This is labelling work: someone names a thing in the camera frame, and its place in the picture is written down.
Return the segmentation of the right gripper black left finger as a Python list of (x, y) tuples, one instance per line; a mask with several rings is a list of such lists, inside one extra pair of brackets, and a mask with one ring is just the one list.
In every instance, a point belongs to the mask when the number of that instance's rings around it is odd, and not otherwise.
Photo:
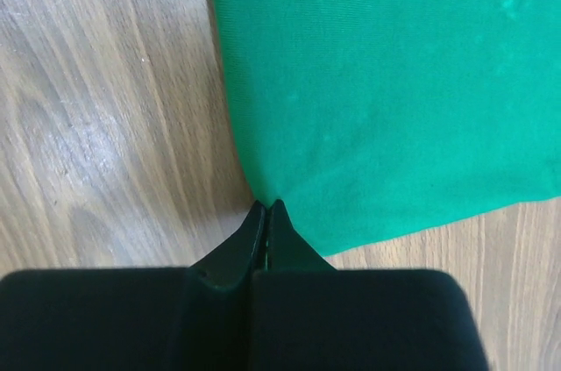
[(190, 267), (28, 269), (1, 280), (4, 370), (243, 370), (265, 227), (242, 225)]

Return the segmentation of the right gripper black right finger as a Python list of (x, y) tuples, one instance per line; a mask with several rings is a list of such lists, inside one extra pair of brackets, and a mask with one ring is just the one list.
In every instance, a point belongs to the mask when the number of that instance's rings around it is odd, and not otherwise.
[(432, 269), (338, 270), (295, 231), (282, 202), (252, 278), (255, 370), (486, 370), (465, 292)]

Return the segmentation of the green polo t-shirt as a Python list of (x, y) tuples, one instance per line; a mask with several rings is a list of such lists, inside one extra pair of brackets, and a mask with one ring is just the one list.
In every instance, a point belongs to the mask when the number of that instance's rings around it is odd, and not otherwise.
[(560, 0), (213, 0), (252, 193), (332, 255), (560, 194)]

